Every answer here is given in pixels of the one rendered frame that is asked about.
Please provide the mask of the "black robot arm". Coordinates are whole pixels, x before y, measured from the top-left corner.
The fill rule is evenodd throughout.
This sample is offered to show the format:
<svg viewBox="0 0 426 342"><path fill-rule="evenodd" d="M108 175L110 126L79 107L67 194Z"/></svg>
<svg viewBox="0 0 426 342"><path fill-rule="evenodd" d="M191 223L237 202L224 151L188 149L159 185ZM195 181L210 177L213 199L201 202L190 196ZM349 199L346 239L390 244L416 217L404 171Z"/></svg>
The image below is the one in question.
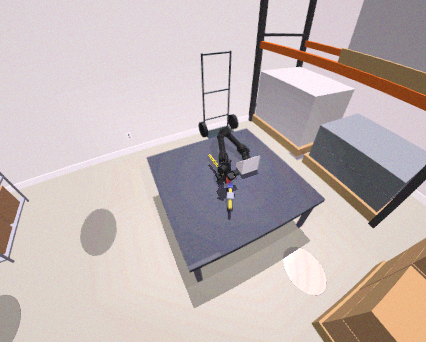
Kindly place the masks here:
<svg viewBox="0 0 426 342"><path fill-rule="evenodd" d="M232 161L228 159L228 154L225 150L224 136L227 137L237 147L237 151L240 153L240 155L242 154L243 161L250 159L250 154L249 154L250 149L245 144L240 143L231 134L231 130L228 127L223 127L220 129L217 135L218 144L219 144L218 158L219 158L219 165L220 165L218 166L218 172L220 174L224 174L227 170L231 169L231 161ZM232 173L232 171L230 171L229 173L227 172L226 177L229 179L229 181L234 180L234 178L236 178L236 173Z"/></svg>

